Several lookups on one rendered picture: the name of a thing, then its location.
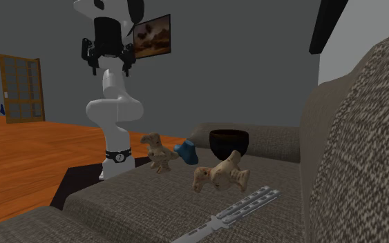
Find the black bowl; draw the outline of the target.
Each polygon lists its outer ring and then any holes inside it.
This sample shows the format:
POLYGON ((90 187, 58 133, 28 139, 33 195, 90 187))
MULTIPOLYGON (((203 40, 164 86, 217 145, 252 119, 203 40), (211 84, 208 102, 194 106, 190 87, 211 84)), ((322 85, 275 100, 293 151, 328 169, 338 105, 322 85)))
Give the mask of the black bowl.
POLYGON ((226 160, 234 150, 243 156, 249 146, 249 133, 236 129, 216 129, 209 133, 209 144, 212 153, 219 160, 226 160))

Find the silver butterfly knife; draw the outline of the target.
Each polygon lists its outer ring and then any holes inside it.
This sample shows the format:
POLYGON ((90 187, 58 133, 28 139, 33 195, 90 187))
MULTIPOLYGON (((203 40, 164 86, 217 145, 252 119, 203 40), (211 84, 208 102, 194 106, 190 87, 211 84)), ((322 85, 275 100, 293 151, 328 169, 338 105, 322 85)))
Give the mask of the silver butterfly knife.
POLYGON ((200 240, 220 229, 229 229, 236 221, 243 219, 280 196, 279 190, 269 186, 261 187, 225 210, 212 215, 208 222, 180 236, 172 243, 199 243, 200 240))

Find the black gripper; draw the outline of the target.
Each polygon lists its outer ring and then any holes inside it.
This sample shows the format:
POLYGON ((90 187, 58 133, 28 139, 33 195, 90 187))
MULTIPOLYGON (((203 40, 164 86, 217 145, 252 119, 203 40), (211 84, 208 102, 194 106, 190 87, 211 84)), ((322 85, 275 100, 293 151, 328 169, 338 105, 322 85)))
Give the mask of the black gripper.
POLYGON ((128 77, 129 70, 136 62, 135 49, 131 43, 123 46, 120 22, 110 17, 97 17, 93 22, 95 42, 87 38, 82 39, 81 58, 87 61, 96 76, 100 55, 119 56, 123 62, 122 71, 128 77))

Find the blue lumpy object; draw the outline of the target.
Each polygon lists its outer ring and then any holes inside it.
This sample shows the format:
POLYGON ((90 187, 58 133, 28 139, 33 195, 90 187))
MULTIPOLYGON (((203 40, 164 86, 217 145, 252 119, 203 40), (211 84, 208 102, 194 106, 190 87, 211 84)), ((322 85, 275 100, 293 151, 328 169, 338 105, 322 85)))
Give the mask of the blue lumpy object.
POLYGON ((179 154, 183 161, 188 165, 198 164, 198 156, 196 154, 196 147, 193 142, 188 139, 184 140, 181 144, 176 144, 173 150, 179 154))

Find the tan animal figure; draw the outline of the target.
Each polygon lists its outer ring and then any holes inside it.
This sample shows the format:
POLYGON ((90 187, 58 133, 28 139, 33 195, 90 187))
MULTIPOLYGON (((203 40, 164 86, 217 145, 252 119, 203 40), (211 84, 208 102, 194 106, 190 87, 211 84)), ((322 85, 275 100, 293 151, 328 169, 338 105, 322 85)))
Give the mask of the tan animal figure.
POLYGON ((161 142, 160 135, 158 133, 149 133, 143 135, 140 142, 142 144, 148 144, 148 158, 152 161, 150 165, 151 169, 156 168, 156 173, 167 173, 171 171, 169 162, 179 158, 179 154, 167 147, 164 147, 161 142))
POLYGON ((238 166, 242 155, 233 150, 231 155, 213 168, 197 167, 193 173, 192 188, 199 193, 206 183, 210 183, 217 191, 225 191, 233 184, 237 185, 241 193, 247 189, 251 171, 241 170, 238 166))

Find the wooden door with glass panes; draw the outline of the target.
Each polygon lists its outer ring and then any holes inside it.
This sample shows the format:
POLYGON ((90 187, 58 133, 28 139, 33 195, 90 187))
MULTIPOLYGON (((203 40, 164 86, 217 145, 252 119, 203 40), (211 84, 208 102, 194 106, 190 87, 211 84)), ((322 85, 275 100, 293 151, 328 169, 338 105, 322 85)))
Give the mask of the wooden door with glass panes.
POLYGON ((6 123, 44 122, 40 59, 0 54, 6 123))

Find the brown framed wall picture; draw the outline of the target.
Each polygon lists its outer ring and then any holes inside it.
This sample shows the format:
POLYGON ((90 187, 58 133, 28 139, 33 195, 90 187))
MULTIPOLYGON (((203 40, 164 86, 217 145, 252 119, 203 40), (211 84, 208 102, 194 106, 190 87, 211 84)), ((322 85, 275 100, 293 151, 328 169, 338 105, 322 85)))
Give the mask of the brown framed wall picture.
POLYGON ((171 53, 171 15, 166 14, 136 25, 133 46, 137 59, 171 53))

